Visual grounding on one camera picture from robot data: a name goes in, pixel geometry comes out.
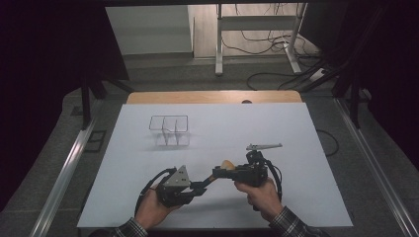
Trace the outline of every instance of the white tabletop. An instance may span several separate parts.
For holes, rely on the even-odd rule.
[[[188,116],[190,145],[157,146],[148,127],[152,116]],[[225,159],[247,163],[250,143],[284,145],[262,153],[283,173],[283,204],[305,223],[352,226],[305,103],[273,103],[124,105],[78,227],[119,226],[160,171],[186,165],[191,181],[203,181]],[[217,180],[158,228],[267,226],[232,181]]]

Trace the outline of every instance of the wooden table edge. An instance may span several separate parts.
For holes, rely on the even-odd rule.
[[[302,103],[297,91],[179,91],[134,92],[126,103],[135,104],[240,104]]]

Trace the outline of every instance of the wall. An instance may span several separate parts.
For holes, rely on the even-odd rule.
[[[106,8],[122,55],[192,52],[188,6]]]

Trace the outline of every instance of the shirt cuff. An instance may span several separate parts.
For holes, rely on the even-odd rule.
[[[134,218],[118,227],[115,233],[117,234],[115,236],[118,237],[146,237],[148,235],[147,231]]]
[[[269,226],[278,236],[300,236],[304,232],[304,223],[286,206],[278,214]]]

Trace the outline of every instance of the wrist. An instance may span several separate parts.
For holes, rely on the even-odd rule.
[[[283,212],[284,207],[279,204],[275,206],[271,206],[270,211],[266,214],[266,220],[268,220],[270,223],[277,217],[281,212]]]
[[[146,217],[142,216],[136,216],[135,221],[145,230],[149,230],[154,225],[152,224],[152,221]]]

